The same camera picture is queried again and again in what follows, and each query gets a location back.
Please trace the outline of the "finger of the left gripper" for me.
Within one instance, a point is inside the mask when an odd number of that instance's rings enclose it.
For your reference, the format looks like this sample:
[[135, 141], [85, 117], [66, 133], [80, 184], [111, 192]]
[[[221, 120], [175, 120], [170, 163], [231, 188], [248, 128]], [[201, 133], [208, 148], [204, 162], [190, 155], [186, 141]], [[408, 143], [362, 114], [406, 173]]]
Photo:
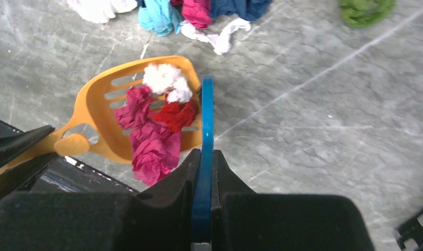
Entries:
[[0, 137], [0, 173], [53, 152], [52, 132], [54, 127], [45, 125], [17, 135]]
[[30, 191], [59, 155], [49, 153], [34, 157], [0, 175], [0, 200], [15, 191]]

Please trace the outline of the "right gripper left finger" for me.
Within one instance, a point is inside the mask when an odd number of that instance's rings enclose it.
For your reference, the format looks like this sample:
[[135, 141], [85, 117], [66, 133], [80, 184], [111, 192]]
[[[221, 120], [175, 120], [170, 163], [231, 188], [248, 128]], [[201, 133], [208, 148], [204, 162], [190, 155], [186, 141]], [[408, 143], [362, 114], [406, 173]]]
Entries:
[[16, 192], [0, 201], [0, 250], [190, 250], [201, 152], [129, 192]]

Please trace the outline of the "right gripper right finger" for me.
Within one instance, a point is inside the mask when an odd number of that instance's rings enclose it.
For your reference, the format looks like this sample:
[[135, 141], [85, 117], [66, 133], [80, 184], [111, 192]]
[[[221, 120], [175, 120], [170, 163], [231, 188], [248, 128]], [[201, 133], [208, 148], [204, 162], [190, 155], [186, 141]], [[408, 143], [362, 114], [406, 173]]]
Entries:
[[257, 193], [213, 153], [212, 250], [373, 250], [356, 205], [340, 195]]

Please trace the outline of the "blue hand brush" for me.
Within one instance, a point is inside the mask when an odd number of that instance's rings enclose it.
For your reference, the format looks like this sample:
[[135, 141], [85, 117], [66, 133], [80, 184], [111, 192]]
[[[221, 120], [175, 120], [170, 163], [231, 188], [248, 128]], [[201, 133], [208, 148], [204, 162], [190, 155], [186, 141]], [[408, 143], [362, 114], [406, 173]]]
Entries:
[[208, 243], [211, 236], [211, 202], [214, 150], [214, 77], [202, 83], [202, 150], [191, 217], [191, 242]]

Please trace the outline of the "orange slotted scoop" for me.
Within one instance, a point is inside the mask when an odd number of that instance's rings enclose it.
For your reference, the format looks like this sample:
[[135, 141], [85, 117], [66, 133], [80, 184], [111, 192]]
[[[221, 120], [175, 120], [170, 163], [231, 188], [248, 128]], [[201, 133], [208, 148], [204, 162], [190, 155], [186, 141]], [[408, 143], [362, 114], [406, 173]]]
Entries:
[[96, 153], [112, 161], [129, 164], [132, 161], [131, 145], [123, 129], [115, 120], [111, 104], [125, 100], [125, 96], [107, 98], [106, 94], [126, 90], [142, 83], [141, 79], [114, 85], [113, 80], [141, 73], [150, 63], [172, 64], [186, 76], [192, 91], [200, 88], [200, 81], [192, 62], [180, 55], [160, 56], [128, 62], [108, 69], [79, 91], [71, 119], [51, 133], [53, 152], [61, 156]]

